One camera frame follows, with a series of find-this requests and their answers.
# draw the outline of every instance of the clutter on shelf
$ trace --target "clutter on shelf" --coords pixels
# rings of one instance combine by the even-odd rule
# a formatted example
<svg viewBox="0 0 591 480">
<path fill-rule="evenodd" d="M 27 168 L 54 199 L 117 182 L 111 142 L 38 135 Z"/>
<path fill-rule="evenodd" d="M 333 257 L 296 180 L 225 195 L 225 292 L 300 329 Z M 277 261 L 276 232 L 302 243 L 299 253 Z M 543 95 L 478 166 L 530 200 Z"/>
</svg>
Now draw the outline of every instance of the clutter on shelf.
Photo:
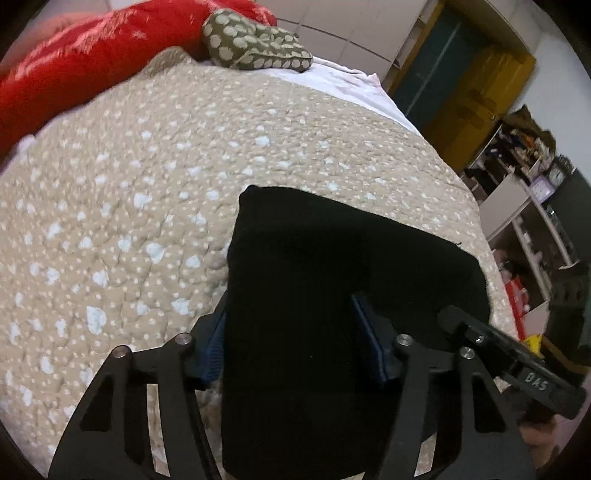
<svg viewBox="0 0 591 480">
<path fill-rule="evenodd" d="M 544 202 L 572 175 L 574 167 L 564 155 L 556 155 L 552 133 L 542 130 L 524 105 L 505 115 L 490 140 L 480 149 L 463 178 L 482 203 L 509 174 L 530 186 Z"/>
</svg>

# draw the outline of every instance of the yellow door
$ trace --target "yellow door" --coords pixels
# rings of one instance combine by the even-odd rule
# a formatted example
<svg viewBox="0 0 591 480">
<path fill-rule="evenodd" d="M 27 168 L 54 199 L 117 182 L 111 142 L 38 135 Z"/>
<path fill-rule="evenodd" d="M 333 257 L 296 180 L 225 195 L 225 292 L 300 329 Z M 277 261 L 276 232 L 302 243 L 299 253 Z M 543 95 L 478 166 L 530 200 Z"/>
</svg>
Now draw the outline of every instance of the yellow door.
<svg viewBox="0 0 591 480">
<path fill-rule="evenodd" d="M 531 55 L 517 58 L 501 46 L 487 47 L 476 56 L 423 132 L 449 166 L 460 172 L 473 159 L 523 90 L 534 66 Z"/>
</svg>

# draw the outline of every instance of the yellow object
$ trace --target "yellow object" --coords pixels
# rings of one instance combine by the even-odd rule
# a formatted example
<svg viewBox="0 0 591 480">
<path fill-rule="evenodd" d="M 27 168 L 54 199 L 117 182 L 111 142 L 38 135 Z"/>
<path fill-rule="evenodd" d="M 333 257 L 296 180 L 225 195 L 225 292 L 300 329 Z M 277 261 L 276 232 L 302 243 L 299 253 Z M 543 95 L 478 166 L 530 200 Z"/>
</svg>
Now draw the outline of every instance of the yellow object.
<svg viewBox="0 0 591 480">
<path fill-rule="evenodd" d="M 555 344 L 550 342 L 550 340 L 548 340 L 543 335 L 542 345 L 544 345 L 544 347 L 546 347 L 548 351 L 550 351 L 552 356 L 556 358 L 556 360 L 558 360 L 562 364 L 562 366 L 568 369 L 569 371 L 579 375 L 587 375 L 589 372 L 591 372 L 591 368 L 589 368 L 587 365 L 578 365 L 566 358 L 565 354 L 562 353 Z"/>
<path fill-rule="evenodd" d="M 537 356 L 544 358 L 542 355 L 542 335 L 530 335 L 522 343 L 532 352 L 534 352 Z"/>
<path fill-rule="evenodd" d="M 534 66 L 533 56 L 517 56 L 500 45 L 476 56 L 422 132 L 451 168 L 460 172 L 473 160 L 521 93 Z"/>
</svg>

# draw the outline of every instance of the metal screw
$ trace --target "metal screw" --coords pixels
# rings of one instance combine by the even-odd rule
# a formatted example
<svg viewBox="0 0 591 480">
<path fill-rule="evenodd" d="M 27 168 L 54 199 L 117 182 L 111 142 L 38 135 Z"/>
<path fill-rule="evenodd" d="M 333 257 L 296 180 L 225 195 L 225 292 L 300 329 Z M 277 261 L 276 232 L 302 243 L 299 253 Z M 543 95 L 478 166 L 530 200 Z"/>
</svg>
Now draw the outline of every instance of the metal screw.
<svg viewBox="0 0 591 480">
<path fill-rule="evenodd" d="M 123 358 L 130 352 L 129 347 L 127 345 L 119 345 L 113 348 L 111 352 L 115 358 Z"/>
<path fill-rule="evenodd" d="M 406 335 L 404 333 L 398 335 L 396 337 L 396 341 L 402 346 L 410 346 L 414 342 L 413 337 L 411 337 L 410 335 Z"/>
<path fill-rule="evenodd" d="M 174 337 L 174 341 L 179 345 L 187 345 L 191 342 L 191 334 L 190 333 L 179 333 L 176 337 Z"/>
<path fill-rule="evenodd" d="M 467 346 L 460 348 L 460 355 L 464 358 L 467 358 L 468 360 L 472 360 L 476 356 L 474 350 L 468 348 Z"/>
</svg>

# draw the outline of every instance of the shelf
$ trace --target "shelf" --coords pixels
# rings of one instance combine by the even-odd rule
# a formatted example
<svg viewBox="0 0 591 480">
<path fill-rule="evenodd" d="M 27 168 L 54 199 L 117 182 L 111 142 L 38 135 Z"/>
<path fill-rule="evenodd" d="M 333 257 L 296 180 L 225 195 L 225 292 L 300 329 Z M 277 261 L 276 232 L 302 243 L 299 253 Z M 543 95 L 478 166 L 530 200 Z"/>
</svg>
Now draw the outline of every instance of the shelf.
<svg viewBox="0 0 591 480">
<path fill-rule="evenodd" d="M 527 192 L 527 194 L 530 196 L 531 203 L 533 203 L 536 210 L 538 210 L 538 213 L 540 214 L 540 216 L 542 217 L 542 220 L 546 224 L 548 231 L 550 231 L 550 235 L 552 235 L 552 238 L 554 239 L 554 242 L 556 243 L 558 250 L 560 251 L 560 255 L 562 255 L 565 266 L 570 267 L 573 264 L 573 261 L 570 259 L 569 252 L 568 252 L 568 250 L 566 250 L 566 247 L 564 246 L 564 243 L 563 243 L 562 239 L 560 238 L 560 235 L 558 234 L 558 230 L 556 230 L 556 227 L 552 224 L 552 221 L 548 217 L 548 214 L 544 210 L 544 207 L 542 207 L 541 203 L 538 201 L 536 196 L 531 192 L 530 188 L 525 184 L 525 182 L 523 180 L 520 180 L 520 183 L 521 183 L 521 186 Z"/>
<path fill-rule="evenodd" d="M 538 288 L 540 289 L 542 297 L 545 301 L 550 301 L 550 289 L 546 284 L 546 281 L 542 274 L 542 270 L 538 265 L 538 262 L 535 260 L 534 252 L 531 249 L 531 245 L 527 242 L 525 238 L 525 233 L 521 228 L 521 225 L 518 223 L 516 219 L 513 219 L 511 221 L 511 224 L 513 225 L 513 230 L 515 231 L 517 240 L 519 240 L 519 243 L 521 244 L 521 248 L 523 249 L 523 252 L 527 259 L 527 263 L 529 263 L 531 271 L 534 274 L 535 281 L 538 284 Z"/>
</svg>

